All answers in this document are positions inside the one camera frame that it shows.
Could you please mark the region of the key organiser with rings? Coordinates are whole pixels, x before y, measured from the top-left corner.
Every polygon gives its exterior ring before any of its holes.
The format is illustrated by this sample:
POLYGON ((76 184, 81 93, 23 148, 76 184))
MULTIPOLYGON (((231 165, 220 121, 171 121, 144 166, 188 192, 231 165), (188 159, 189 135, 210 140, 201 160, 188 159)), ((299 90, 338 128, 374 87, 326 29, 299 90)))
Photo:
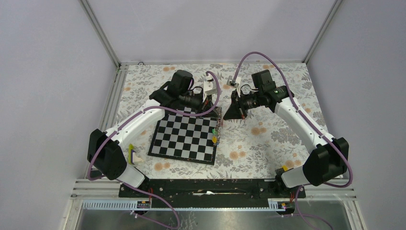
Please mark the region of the key organiser with rings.
POLYGON ((221 113, 221 117, 217 118, 215 128, 212 129, 212 142, 214 146, 217 146, 220 143, 220 134, 221 129, 223 127, 223 116, 221 113))

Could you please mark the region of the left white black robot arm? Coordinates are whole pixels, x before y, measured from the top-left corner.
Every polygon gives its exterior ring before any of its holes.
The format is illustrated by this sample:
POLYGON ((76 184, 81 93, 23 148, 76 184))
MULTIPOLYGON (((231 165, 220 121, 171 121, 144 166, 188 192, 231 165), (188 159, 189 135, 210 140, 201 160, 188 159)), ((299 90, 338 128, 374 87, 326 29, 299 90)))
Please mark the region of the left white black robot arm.
POLYGON ((87 179, 95 181, 106 177, 126 184, 137 197, 146 195, 149 186, 145 181, 147 177, 126 161, 123 150, 133 138, 168 112, 201 117, 214 111, 220 99, 220 84, 214 73, 207 71, 205 74, 207 81, 215 82, 215 101, 209 98, 211 90, 202 88, 201 93, 194 94, 191 88, 193 75, 178 70, 170 81, 152 92, 148 100, 125 120, 105 131, 92 131, 87 155, 90 163, 87 179))

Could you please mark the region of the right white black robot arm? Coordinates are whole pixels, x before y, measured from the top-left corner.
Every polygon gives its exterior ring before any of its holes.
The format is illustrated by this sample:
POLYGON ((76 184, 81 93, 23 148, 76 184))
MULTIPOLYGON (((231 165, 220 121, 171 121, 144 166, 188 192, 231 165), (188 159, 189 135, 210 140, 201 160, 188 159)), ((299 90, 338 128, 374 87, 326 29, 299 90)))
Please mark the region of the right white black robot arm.
POLYGON ((252 74, 252 80, 255 88, 244 94, 241 91, 241 79, 237 76, 229 77, 227 84, 235 90, 223 119, 245 119, 250 109, 267 107, 288 124, 309 153, 302 166, 277 173, 274 192, 278 196, 287 197, 293 189, 300 189, 307 184, 331 185, 331 179, 344 173, 350 175, 344 187, 349 186, 353 180, 353 171, 348 162, 348 142, 323 130, 299 106, 288 84, 277 86, 268 70, 252 74))

